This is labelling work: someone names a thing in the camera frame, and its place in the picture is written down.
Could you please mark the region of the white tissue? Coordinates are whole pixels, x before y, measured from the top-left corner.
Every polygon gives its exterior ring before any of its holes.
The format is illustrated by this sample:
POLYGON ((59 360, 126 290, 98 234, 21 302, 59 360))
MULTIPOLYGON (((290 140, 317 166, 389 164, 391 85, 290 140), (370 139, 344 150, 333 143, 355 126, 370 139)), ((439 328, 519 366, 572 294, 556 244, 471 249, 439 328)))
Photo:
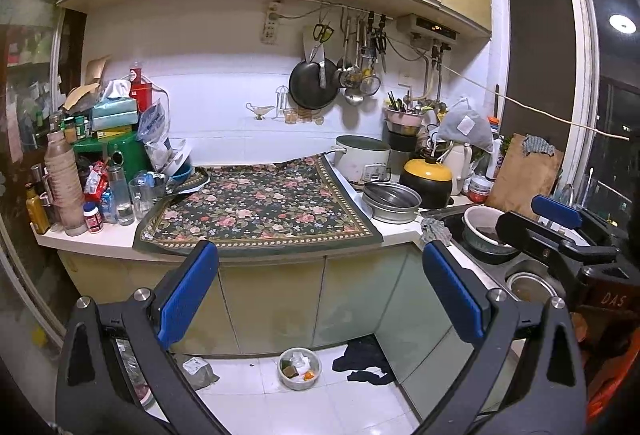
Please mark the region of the white tissue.
POLYGON ((310 358, 303 351, 293 351, 291 363, 298 374, 304 374, 311 369, 310 358))

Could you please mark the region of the white bowl in sink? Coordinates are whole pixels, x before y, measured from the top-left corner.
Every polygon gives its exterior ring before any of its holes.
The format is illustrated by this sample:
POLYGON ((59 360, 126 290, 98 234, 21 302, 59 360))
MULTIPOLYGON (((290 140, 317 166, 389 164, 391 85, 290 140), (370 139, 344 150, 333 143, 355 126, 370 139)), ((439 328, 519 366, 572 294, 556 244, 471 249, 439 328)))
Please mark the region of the white bowl in sink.
POLYGON ((462 237, 477 252, 487 255, 511 256, 518 250, 498 237, 497 221, 503 212, 485 206, 466 209, 462 215, 462 237))

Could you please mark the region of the white thermos jug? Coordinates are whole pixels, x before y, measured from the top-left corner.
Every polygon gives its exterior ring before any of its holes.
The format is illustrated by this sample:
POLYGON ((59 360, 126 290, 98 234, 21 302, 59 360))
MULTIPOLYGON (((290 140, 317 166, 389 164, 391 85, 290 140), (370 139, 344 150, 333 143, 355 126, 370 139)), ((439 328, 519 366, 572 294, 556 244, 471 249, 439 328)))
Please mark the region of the white thermos jug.
POLYGON ((451 195, 453 196, 462 192, 464 181, 471 172, 472 155, 472 147, 469 144, 454 144, 442 158, 442 164, 447 166, 452 175, 451 195))

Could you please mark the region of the grey dish rag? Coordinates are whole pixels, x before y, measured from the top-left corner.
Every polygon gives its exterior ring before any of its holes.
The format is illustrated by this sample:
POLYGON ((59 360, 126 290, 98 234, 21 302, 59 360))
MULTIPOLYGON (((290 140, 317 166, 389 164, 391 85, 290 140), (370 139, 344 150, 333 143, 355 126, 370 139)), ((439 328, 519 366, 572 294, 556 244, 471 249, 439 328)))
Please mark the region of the grey dish rag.
POLYGON ((421 240, 424 244, 433 241, 440 241, 446 247, 451 244, 451 231, 441 219, 434 217, 424 217, 421 223, 421 240))

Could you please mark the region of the black yellow-lid pot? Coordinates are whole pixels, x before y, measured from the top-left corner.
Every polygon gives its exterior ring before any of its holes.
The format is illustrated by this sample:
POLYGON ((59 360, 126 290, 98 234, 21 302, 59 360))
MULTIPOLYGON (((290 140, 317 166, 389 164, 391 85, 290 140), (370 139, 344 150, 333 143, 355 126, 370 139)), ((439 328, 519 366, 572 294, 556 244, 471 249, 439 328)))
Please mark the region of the black yellow-lid pot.
POLYGON ((452 192, 452 174, 447 166, 415 158, 408 160, 399 183, 421 197, 421 207, 427 210, 446 208, 452 192))

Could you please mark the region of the dark cloth on floor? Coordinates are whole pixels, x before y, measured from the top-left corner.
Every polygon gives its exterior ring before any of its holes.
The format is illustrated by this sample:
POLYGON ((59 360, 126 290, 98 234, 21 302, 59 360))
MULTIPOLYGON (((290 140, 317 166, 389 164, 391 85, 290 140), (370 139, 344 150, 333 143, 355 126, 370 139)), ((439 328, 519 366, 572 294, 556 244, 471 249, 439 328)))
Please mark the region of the dark cloth on floor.
POLYGON ((373 335, 350 340, 344 354, 333 360, 334 372, 347 372, 349 382, 386 386, 395 381, 392 367, 373 335))

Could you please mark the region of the yellow oil bottle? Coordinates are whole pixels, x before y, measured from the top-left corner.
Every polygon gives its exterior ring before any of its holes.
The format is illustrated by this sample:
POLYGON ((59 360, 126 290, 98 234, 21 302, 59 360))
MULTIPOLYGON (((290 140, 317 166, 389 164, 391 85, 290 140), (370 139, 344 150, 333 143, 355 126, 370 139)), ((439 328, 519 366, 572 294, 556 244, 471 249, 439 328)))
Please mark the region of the yellow oil bottle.
POLYGON ((26 209, 32 226, 34 226, 38 235, 44 235, 50 229, 50 221, 46 211, 43 209, 39 196, 36 194, 34 185, 27 183, 26 190, 26 209))

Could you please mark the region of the hanging strainer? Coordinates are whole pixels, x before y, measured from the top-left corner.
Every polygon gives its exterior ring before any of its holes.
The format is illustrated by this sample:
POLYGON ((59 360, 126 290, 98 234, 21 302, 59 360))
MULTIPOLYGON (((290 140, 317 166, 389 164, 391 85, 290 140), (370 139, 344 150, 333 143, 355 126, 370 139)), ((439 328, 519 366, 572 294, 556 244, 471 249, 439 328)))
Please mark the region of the hanging strainer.
POLYGON ((375 70, 377 59, 378 52, 374 46, 363 47, 360 54, 360 92, 367 97, 375 95, 382 84, 375 70))

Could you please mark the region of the stack of brown cups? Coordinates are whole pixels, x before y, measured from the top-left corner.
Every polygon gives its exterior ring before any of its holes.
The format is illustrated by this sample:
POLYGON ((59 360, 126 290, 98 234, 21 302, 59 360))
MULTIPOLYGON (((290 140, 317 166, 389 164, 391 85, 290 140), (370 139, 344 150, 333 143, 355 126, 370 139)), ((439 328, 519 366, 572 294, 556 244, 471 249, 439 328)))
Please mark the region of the stack of brown cups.
POLYGON ((85 233, 84 191, 80 184, 75 154, 63 131, 48 134, 44 165, 49 174, 53 204, 67 236, 85 233))

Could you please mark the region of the hanging metal ladle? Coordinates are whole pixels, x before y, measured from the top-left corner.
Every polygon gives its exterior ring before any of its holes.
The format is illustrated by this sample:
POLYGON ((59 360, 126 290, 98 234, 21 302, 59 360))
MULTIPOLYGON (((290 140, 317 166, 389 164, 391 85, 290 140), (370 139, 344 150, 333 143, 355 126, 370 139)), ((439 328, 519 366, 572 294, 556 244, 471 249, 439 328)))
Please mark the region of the hanging metal ladle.
POLYGON ((345 57, 343 60, 343 85, 345 88, 345 99, 349 105, 359 106, 363 102, 363 94, 360 91, 362 78, 361 70, 355 60, 351 60, 350 52, 350 32, 352 31, 352 18, 346 18, 345 25, 345 57))

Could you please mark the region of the floral green table mat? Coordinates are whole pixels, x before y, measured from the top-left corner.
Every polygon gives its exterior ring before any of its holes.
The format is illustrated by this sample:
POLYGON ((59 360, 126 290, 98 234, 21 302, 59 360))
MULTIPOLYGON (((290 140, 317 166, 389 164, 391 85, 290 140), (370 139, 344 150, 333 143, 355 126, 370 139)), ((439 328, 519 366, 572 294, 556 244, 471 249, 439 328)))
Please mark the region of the floral green table mat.
POLYGON ((225 259, 360 249, 383 236, 325 155, 198 166, 144 215, 134 250, 184 256, 198 241, 225 259))

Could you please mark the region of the black hanging frying pan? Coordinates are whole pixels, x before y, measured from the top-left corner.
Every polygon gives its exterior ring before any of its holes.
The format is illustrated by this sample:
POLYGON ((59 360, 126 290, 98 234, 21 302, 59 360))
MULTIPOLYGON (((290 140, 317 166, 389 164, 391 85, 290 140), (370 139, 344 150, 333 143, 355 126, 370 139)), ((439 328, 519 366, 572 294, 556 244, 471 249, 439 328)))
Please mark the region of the black hanging frying pan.
POLYGON ((320 86, 320 65, 317 62, 299 62, 288 78, 288 95, 297 106, 308 110, 319 110, 336 98, 338 84, 333 80, 337 70, 331 60, 324 61, 326 87, 320 86))

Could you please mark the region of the teal tissue box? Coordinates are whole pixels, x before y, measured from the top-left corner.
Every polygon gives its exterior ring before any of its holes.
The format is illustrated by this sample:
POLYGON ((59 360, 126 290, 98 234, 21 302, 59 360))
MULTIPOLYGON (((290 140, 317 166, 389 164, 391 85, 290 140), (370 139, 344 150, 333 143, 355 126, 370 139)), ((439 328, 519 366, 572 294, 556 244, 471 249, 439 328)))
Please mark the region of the teal tissue box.
POLYGON ((91 110, 91 129, 96 132, 135 125, 138 121, 138 105, 130 97, 105 99, 91 110))

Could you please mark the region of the red bottle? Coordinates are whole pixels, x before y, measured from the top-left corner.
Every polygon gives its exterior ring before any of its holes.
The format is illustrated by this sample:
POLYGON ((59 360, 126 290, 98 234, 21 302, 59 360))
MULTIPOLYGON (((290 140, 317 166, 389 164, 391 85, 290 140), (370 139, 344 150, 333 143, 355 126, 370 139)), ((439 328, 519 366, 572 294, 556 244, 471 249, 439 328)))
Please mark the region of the red bottle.
POLYGON ((139 114, 152 105, 152 84, 146 82, 142 76, 142 68, 134 66, 129 69, 129 96, 137 102, 139 114))

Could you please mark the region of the white power strip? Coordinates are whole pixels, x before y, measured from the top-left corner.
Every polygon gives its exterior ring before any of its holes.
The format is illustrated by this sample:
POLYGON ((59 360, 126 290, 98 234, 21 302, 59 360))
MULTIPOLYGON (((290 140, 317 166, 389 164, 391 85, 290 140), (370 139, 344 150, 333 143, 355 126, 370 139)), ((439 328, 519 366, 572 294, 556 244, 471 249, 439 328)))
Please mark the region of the white power strip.
POLYGON ((260 42, 266 45, 273 45, 277 42, 281 3, 271 2, 266 10, 264 24, 262 25, 262 35, 260 42))

